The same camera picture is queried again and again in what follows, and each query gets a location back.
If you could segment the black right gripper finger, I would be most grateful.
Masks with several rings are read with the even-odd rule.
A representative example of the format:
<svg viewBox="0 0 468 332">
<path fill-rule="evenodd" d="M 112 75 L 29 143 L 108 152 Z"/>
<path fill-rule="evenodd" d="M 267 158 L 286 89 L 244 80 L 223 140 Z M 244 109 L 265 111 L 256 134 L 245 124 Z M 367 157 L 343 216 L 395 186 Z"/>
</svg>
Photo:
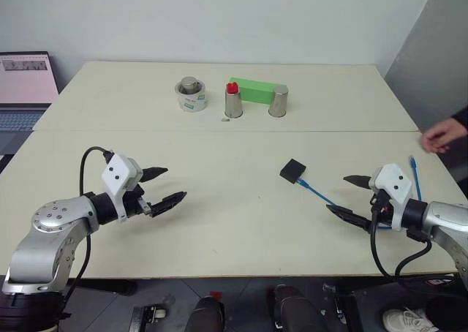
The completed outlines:
<svg viewBox="0 0 468 332">
<path fill-rule="evenodd" d="M 370 176 L 351 175 L 351 176 L 345 176 L 343 177 L 343 179 L 360 188 L 371 189 L 371 186 L 370 186 L 371 177 Z"/>
<path fill-rule="evenodd" d="M 371 231 L 371 220 L 363 216 L 355 214 L 352 210 L 348 208 L 341 207 L 339 205 L 330 205 L 327 204 L 326 208 L 336 215 L 341 220 L 363 229 L 365 232 Z"/>
</svg>

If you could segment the person's bare hand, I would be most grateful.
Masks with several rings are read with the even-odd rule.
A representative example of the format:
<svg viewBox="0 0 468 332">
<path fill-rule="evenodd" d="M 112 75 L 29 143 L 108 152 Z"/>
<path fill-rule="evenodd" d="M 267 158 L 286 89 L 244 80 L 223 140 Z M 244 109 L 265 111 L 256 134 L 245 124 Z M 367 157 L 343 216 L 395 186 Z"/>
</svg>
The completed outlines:
<svg viewBox="0 0 468 332">
<path fill-rule="evenodd" d="M 465 137 L 467 128 L 454 118 L 446 119 L 423 133 L 420 143 L 428 153 L 444 154 L 454 140 Z"/>
</svg>

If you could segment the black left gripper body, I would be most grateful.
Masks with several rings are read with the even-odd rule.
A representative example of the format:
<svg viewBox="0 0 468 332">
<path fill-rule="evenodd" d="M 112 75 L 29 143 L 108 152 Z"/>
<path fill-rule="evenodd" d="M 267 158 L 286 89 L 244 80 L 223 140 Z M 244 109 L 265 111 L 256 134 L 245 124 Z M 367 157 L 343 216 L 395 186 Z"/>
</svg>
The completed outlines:
<svg viewBox="0 0 468 332">
<path fill-rule="evenodd" d="M 145 192 L 139 184 L 133 190 L 125 191 L 122 200 L 127 217 L 151 213 L 151 204 L 143 199 L 144 194 Z"/>
</svg>

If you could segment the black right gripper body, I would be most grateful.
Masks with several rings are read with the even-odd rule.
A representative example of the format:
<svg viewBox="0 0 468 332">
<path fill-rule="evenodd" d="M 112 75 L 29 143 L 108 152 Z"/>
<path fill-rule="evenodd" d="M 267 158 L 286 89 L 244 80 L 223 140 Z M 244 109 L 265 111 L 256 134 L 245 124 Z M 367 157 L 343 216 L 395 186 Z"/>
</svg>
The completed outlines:
<svg viewBox="0 0 468 332">
<path fill-rule="evenodd" d="M 393 206 L 388 193 L 380 189 L 370 200 L 371 221 L 377 225 L 391 226 L 393 220 Z"/>
</svg>

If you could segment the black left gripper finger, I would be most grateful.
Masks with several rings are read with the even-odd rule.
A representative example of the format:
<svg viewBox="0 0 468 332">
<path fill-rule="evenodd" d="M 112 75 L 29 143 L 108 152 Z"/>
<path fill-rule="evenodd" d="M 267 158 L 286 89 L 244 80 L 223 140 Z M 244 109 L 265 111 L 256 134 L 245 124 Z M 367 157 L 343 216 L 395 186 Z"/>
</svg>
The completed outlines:
<svg viewBox="0 0 468 332">
<path fill-rule="evenodd" d="M 150 217 L 156 217 L 160 214 L 163 214 L 166 211 L 177 206 L 185 197 L 187 192 L 176 192 L 165 198 L 163 198 L 159 203 L 151 205 Z"/>
<path fill-rule="evenodd" d="M 147 181 L 157 178 L 163 173 L 166 173 L 168 169 L 166 167 L 148 167 L 148 168 L 142 169 L 142 171 L 143 171 L 143 174 L 140 179 L 140 182 L 145 183 Z"/>
</svg>

